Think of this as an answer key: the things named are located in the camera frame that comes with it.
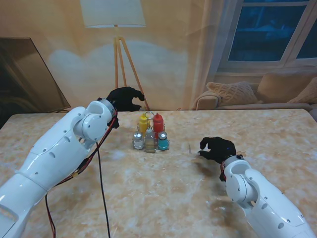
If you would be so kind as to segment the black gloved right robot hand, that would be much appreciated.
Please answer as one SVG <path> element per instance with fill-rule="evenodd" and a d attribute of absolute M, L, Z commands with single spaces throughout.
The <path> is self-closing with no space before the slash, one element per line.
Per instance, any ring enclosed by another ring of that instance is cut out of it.
<path fill-rule="evenodd" d="M 237 155 L 234 143 L 221 137 L 204 137 L 200 142 L 200 149 L 200 156 L 218 164 Z"/>

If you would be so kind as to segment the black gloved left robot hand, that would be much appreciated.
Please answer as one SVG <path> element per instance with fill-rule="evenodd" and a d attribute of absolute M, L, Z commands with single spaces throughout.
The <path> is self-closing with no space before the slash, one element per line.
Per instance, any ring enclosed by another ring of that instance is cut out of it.
<path fill-rule="evenodd" d="M 133 99 L 138 98 L 144 101 L 144 94 L 132 87 L 121 87 L 112 90 L 106 99 L 116 108 L 118 112 L 135 112 L 139 111 L 141 106 L 133 104 Z"/>

